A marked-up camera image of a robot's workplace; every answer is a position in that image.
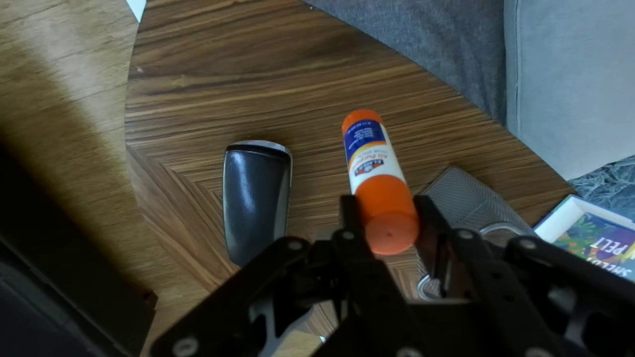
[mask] wood grain surface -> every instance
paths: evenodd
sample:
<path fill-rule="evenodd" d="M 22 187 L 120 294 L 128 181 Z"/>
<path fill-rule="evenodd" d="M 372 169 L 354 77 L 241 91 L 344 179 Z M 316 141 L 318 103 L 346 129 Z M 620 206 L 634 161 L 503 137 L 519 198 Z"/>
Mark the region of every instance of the wood grain surface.
<path fill-rule="evenodd" d="M 130 282 L 159 296 L 153 341 L 207 290 L 157 244 L 132 189 L 124 109 L 138 24 L 126 0 L 0 8 L 0 139 Z"/>
<path fill-rule="evenodd" d="M 568 192 L 550 167 L 431 73 L 298 0 L 155 0 L 140 28 L 126 117 L 147 222 L 215 290 L 237 272 L 223 236 L 225 147 L 271 139 L 296 161 L 288 232 L 330 236 L 338 196 L 348 192 L 340 123 L 358 107 L 384 115 L 413 190 L 459 165 L 528 222 Z M 415 254 L 390 262 L 413 296 Z M 314 327 L 330 323 L 320 317 Z"/>

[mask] gray fabric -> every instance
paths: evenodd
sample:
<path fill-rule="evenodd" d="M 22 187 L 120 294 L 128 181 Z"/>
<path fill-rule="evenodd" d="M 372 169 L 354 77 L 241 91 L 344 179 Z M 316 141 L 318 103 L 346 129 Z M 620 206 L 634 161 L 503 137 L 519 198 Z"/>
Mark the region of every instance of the gray fabric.
<path fill-rule="evenodd" d="M 564 179 L 635 153 L 635 2 L 507 0 L 509 129 Z"/>
<path fill-rule="evenodd" d="M 433 71 L 505 123 L 503 0 L 306 0 Z"/>
<path fill-rule="evenodd" d="M 578 194 L 635 220 L 635 155 L 572 181 Z"/>

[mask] booklet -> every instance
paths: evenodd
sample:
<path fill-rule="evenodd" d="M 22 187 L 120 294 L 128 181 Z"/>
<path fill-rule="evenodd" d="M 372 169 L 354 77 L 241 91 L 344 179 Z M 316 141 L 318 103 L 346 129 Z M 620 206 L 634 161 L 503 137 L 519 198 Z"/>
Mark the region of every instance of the booklet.
<path fill-rule="evenodd" d="M 536 226 L 536 234 L 596 266 L 635 282 L 635 222 L 568 196 Z"/>

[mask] white object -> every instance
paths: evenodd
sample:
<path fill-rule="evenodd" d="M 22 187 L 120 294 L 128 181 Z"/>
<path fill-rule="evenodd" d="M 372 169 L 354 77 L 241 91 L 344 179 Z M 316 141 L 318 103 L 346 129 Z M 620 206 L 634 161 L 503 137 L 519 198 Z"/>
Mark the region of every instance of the white object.
<path fill-rule="evenodd" d="M 509 129 L 576 179 L 635 153 L 635 2 L 507 0 Z"/>
<path fill-rule="evenodd" d="M 138 22 L 142 22 L 147 0 L 128 0 L 128 4 L 132 6 Z"/>
<path fill-rule="evenodd" d="M 374 177 L 396 177 L 405 183 L 386 127 L 378 121 L 358 121 L 346 133 L 352 192 Z"/>
<path fill-rule="evenodd" d="M 536 226 L 536 234 L 546 242 L 556 242 L 562 234 L 566 234 L 584 214 L 594 214 L 604 220 L 616 222 L 630 230 L 635 230 L 635 222 L 620 216 L 612 210 L 586 202 L 578 196 L 564 198 L 556 210 Z"/>

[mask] orange cap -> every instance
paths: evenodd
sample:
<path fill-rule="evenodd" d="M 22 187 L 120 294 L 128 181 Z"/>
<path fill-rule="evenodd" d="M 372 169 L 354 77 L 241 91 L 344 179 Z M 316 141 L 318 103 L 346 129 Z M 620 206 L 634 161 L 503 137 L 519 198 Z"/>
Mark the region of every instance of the orange cap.
<path fill-rule="evenodd" d="M 342 133 L 364 119 L 382 123 L 370 109 L 350 113 L 342 123 Z M 392 175 L 372 177 L 356 192 L 362 206 L 366 238 L 380 256 L 394 256 L 409 250 L 419 236 L 419 218 L 409 187 Z"/>

